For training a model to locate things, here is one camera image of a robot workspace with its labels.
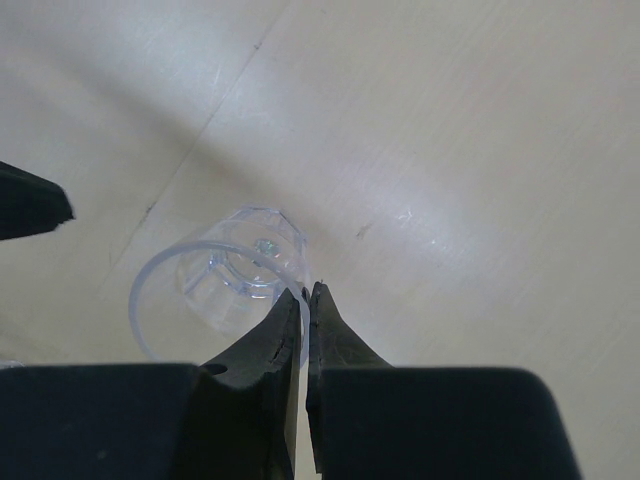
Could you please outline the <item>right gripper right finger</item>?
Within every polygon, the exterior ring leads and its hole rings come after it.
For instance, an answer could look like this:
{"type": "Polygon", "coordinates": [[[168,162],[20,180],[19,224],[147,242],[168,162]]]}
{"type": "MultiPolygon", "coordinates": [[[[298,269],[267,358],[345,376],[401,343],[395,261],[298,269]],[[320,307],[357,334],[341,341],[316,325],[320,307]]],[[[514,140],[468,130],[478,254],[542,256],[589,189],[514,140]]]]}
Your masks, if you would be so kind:
{"type": "Polygon", "coordinates": [[[327,285],[309,301],[306,397],[324,479],[578,479],[559,409],[535,374],[395,367],[342,319],[327,285]]]}

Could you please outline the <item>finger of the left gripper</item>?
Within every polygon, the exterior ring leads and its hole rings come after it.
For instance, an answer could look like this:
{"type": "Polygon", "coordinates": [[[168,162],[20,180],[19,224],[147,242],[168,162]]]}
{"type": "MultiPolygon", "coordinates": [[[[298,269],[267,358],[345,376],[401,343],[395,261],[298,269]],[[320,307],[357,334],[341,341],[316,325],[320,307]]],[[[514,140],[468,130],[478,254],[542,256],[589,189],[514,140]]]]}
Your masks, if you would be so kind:
{"type": "Polygon", "coordinates": [[[2,162],[0,184],[2,240],[48,233],[75,218],[65,191],[50,180],[2,162]]]}

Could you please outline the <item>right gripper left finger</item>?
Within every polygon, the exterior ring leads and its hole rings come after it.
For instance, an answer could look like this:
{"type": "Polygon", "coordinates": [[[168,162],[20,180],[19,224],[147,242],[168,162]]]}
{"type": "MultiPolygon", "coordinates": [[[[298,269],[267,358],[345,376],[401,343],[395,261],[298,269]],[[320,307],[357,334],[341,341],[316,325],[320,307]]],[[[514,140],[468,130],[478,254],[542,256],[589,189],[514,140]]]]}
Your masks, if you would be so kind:
{"type": "Polygon", "coordinates": [[[1,373],[5,479],[289,479],[301,302],[203,365],[58,365],[1,373]]]}

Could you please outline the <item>clear glass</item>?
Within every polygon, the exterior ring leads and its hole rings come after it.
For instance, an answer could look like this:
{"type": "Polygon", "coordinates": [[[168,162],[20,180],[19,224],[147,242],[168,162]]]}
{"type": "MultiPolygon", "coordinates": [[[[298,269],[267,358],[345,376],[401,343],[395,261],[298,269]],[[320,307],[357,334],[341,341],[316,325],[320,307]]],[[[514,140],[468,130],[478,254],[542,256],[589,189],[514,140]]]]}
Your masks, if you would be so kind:
{"type": "Polygon", "coordinates": [[[152,361],[203,364],[310,282],[307,236],[281,210],[246,206],[154,255],[128,302],[133,336],[152,361]]]}

